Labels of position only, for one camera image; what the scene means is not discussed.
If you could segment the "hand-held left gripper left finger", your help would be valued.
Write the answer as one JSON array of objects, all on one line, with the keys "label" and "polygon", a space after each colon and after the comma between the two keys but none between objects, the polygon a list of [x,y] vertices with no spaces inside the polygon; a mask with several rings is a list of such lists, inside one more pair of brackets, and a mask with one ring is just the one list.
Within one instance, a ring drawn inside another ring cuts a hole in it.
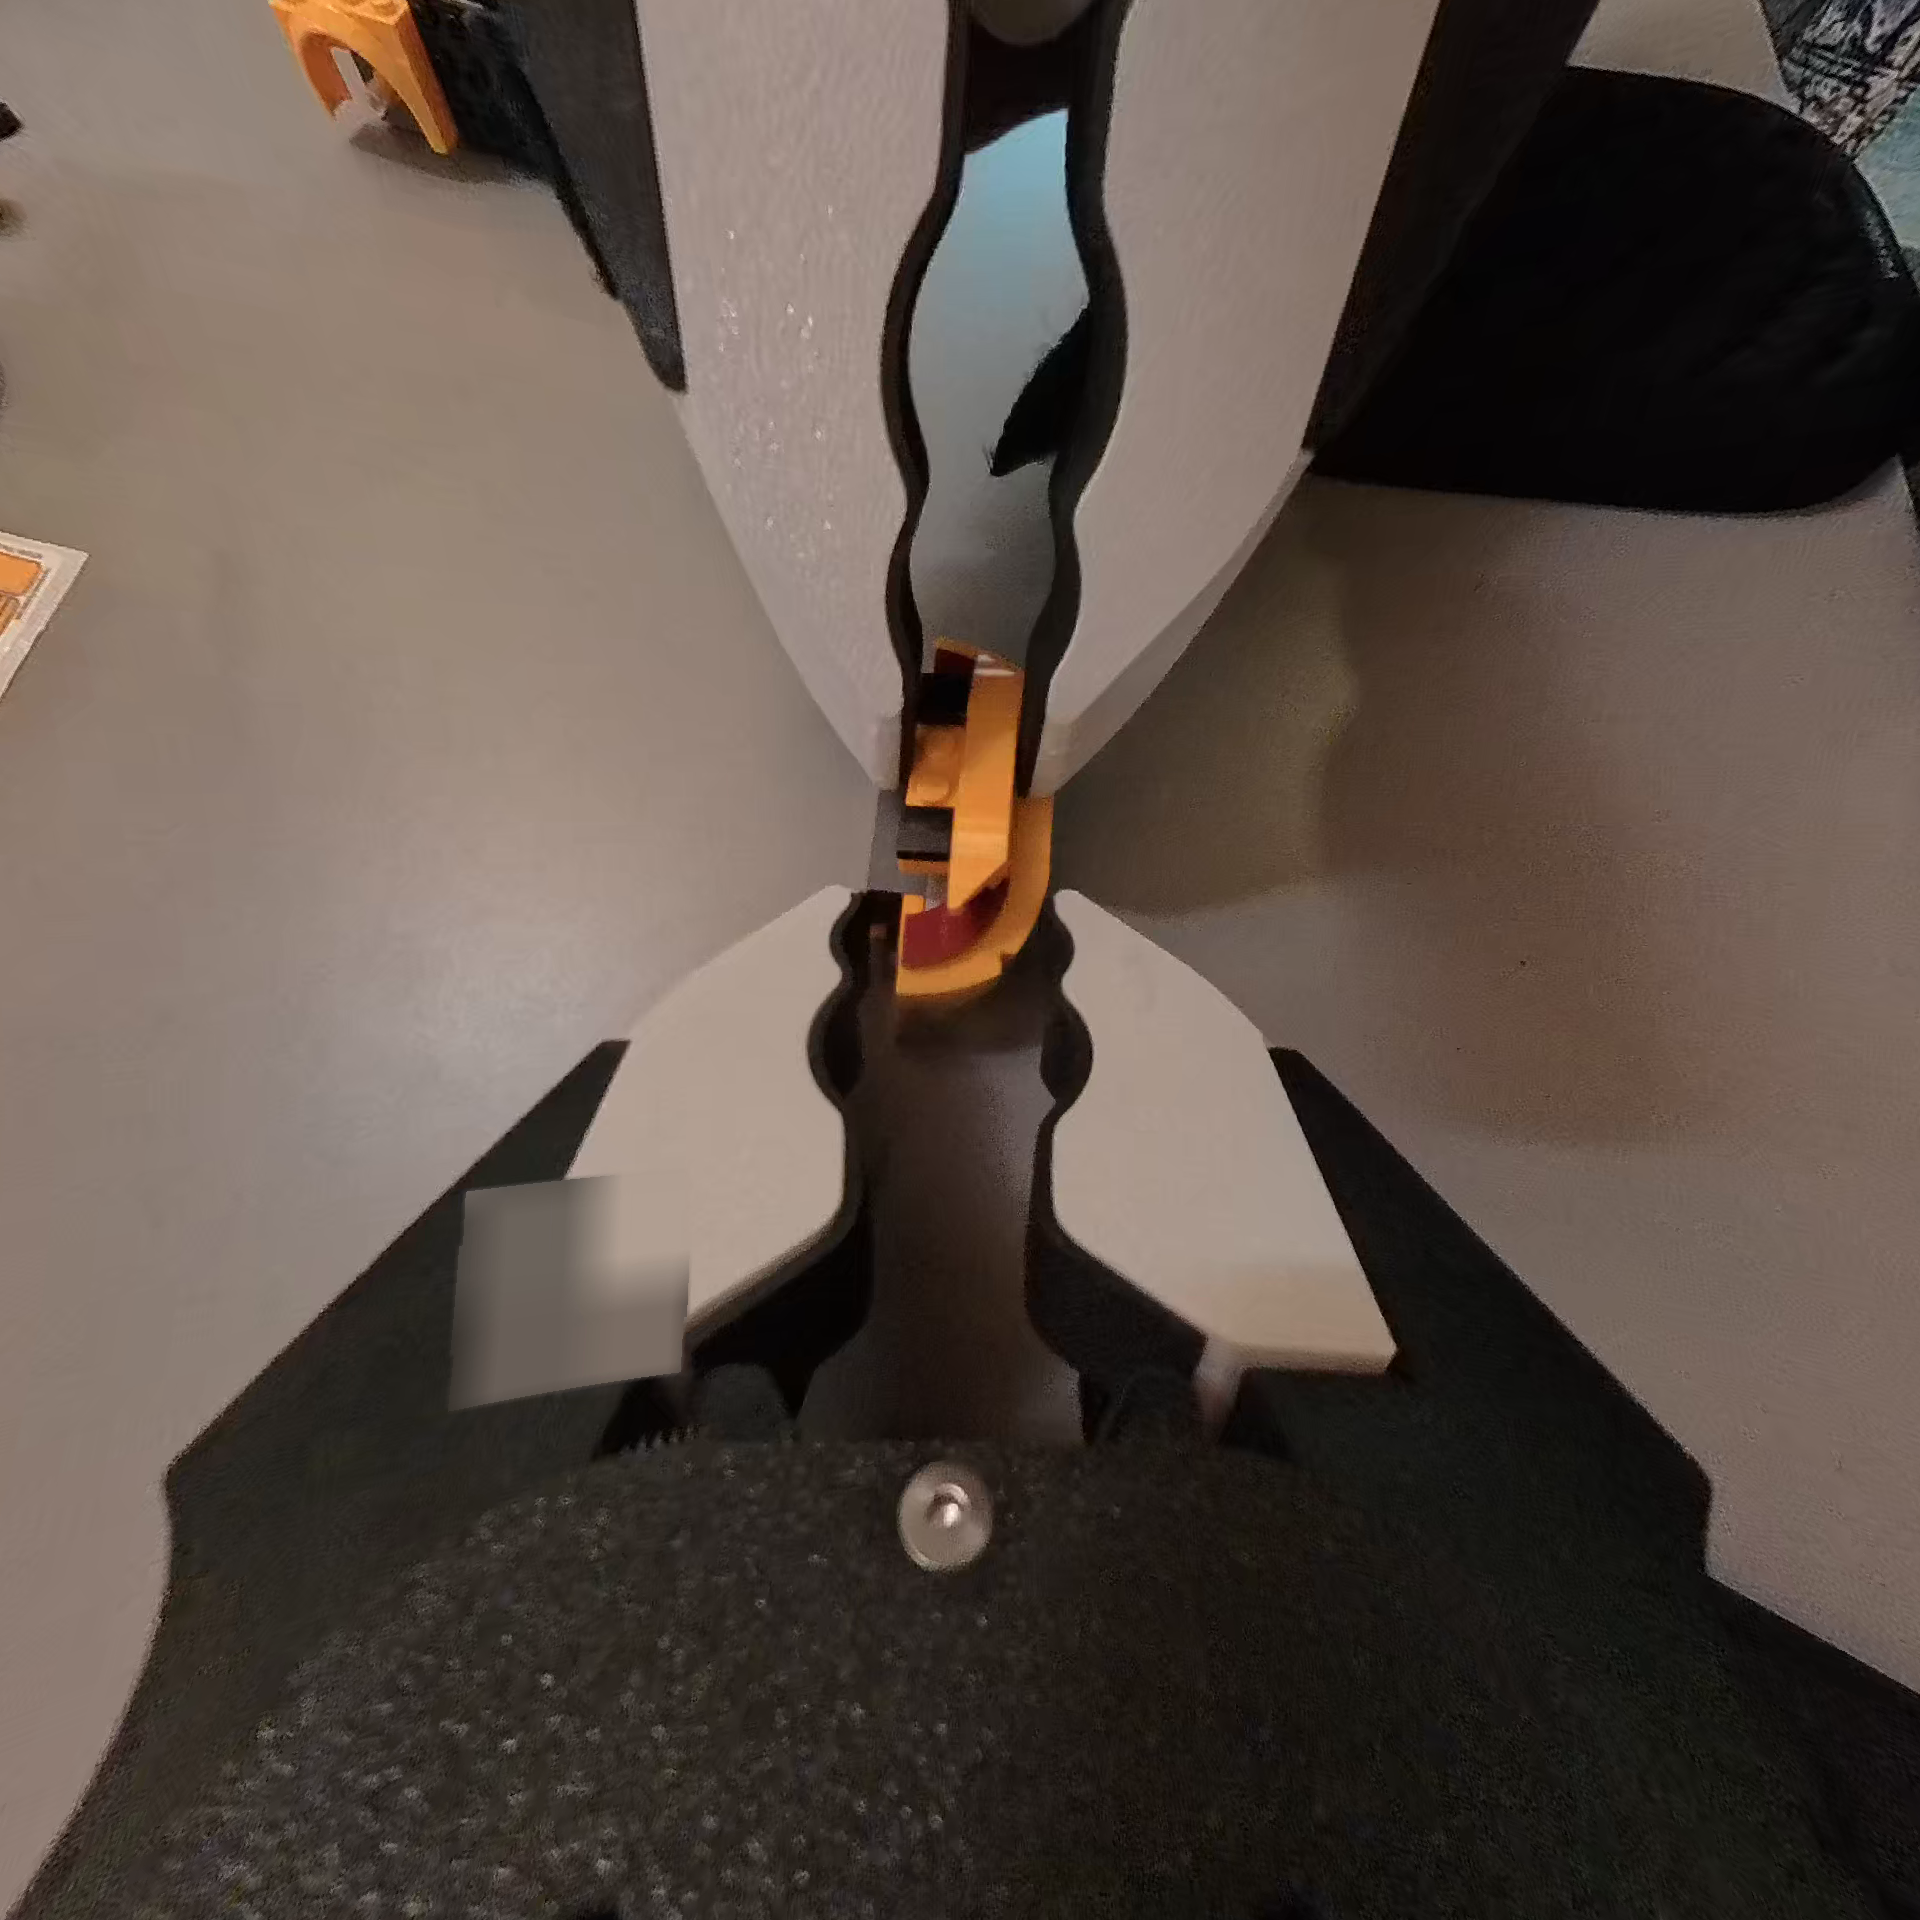
[{"label": "hand-held left gripper left finger", "polygon": [[587,1304],[648,1326],[635,1374],[754,1369],[803,1414],[874,1307],[864,897],[787,907],[632,1031],[575,1159]]}]

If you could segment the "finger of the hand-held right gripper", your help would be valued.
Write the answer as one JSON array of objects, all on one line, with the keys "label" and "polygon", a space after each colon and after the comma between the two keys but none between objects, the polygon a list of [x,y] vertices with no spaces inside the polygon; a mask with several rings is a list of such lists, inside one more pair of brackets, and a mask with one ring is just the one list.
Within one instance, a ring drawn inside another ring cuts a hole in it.
[{"label": "finger of the hand-held right gripper", "polygon": [[1119,4],[1069,129],[1085,410],[1051,476],[1023,784],[1055,795],[1209,623],[1308,424],[1434,3]]},{"label": "finger of the hand-held right gripper", "polygon": [[901,780],[925,452],[906,334],[957,188],[943,3],[639,3],[683,436],[788,662]]}]

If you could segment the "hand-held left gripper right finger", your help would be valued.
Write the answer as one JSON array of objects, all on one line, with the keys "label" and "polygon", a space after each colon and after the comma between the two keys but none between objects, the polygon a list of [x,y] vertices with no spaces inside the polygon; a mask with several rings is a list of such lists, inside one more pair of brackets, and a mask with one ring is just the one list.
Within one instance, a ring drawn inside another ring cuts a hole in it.
[{"label": "hand-held left gripper right finger", "polygon": [[1082,1408],[1140,1376],[1200,1411],[1249,1374],[1386,1376],[1397,1340],[1260,1026],[1080,891],[1045,934],[1027,1315]]}]

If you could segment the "orange lego wheel arch assembly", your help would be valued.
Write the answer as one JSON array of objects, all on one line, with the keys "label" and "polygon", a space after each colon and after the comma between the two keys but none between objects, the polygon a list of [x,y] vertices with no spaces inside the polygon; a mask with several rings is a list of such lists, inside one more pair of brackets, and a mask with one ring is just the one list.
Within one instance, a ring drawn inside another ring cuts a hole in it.
[{"label": "orange lego wheel arch assembly", "polygon": [[911,1017],[996,993],[1049,899],[1051,802],[1019,786],[1025,672],[940,640],[920,678],[906,782],[880,795],[868,891]]}]

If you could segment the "black lego car chassis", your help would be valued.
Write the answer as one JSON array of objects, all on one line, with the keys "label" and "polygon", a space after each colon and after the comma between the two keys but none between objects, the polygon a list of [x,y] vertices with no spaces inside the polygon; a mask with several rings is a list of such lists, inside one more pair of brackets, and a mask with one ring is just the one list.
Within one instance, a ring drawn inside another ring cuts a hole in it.
[{"label": "black lego car chassis", "polygon": [[351,76],[376,82],[377,105],[399,105],[435,156],[463,146],[442,78],[407,3],[269,3],[296,67],[330,118],[352,98]]}]

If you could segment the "orange lego sticker sheet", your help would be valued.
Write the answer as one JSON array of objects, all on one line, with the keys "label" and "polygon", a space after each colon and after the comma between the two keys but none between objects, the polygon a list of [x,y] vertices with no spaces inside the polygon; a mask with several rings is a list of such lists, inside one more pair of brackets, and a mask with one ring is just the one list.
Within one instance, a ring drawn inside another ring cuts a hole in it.
[{"label": "orange lego sticker sheet", "polygon": [[3,692],[10,692],[87,559],[74,547],[3,534]]}]

